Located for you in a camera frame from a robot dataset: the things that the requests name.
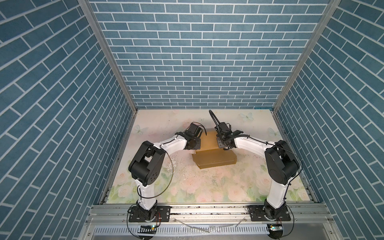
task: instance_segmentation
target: floral table surface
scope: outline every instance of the floral table surface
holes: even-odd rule
[[[251,136],[278,141],[281,135],[269,110],[220,109],[213,110],[220,121],[231,124]],[[138,199],[136,184],[128,172],[133,156],[144,141],[159,142],[185,130],[191,122],[199,122],[207,129],[214,128],[208,110],[139,110],[123,157],[113,182],[107,203],[127,204]],[[174,177],[168,190],[157,197],[159,203],[184,202],[249,202],[264,201],[269,193],[271,178],[265,158],[243,149],[233,149],[237,163],[199,169],[192,160],[194,150],[171,154]],[[155,194],[168,185],[172,167],[165,157],[160,176],[154,182]],[[300,177],[287,192],[288,201],[309,200]]]

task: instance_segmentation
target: side wall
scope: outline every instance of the side wall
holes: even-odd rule
[[[77,237],[131,110],[76,0],[0,1],[0,56],[0,239]]]
[[[346,239],[383,239],[384,1],[342,0],[277,114]]]
[[[91,0],[139,108],[272,108],[329,0]]]

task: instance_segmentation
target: wall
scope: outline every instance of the wall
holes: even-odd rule
[[[271,108],[328,0],[91,0],[139,108]]]
[[[383,12],[342,0],[277,111],[345,239],[383,239]]]
[[[0,239],[72,239],[131,116],[76,0],[0,2]]]

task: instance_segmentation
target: blue brick wall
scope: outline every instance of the blue brick wall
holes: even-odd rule
[[[342,0],[277,111],[345,239],[384,238],[383,12]]]
[[[271,108],[327,3],[91,0],[139,108]]]
[[[77,0],[0,1],[0,239],[78,237],[131,114]]]

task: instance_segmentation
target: metal corner post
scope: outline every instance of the metal corner post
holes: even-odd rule
[[[316,25],[311,38],[308,40],[307,45],[304,48],[303,53],[300,55],[297,60],[296,65],[293,67],[291,75],[289,76],[287,82],[285,83],[283,89],[281,90],[280,95],[278,96],[275,104],[273,105],[273,111],[276,112],[281,106],[285,96],[288,94],[290,88],[295,82],[297,76],[299,75],[301,69],[303,68],[305,62],[307,61],[309,55],[311,54],[313,48],[315,47],[317,41],[319,40],[321,34],[323,33],[325,27],[327,26],[329,20],[331,19],[333,13],[335,12],[337,6],[339,6],[341,0],[330,0],[326,6],[323,15],[319,23]]]
[[[124,93],[124,96],[126,97],[128,104],[132,108],[133,112],[137,112],[137,108],[135,106],[135,103],[128,91],[127,85],[124,82],[124,78],[121,75],[121,72],[119,70],[119,67],[115,61],[115,58],[112,55],[111,49],[108,46],[108,43],[104,37],[104,34],[100,28],[100,25],[96,19],[96,15],[92,10],[91,4],[89,3],[89,0],[78,0],[80,7],[82,11],[84,12],[85,18],[88,20],[89,25],[91,26],[91,29],[93,33],[95,34],[95,37],[104,52],[104,55],[111,66],[112,72],[115,75],[117,82],[119,83],[122,92]]]

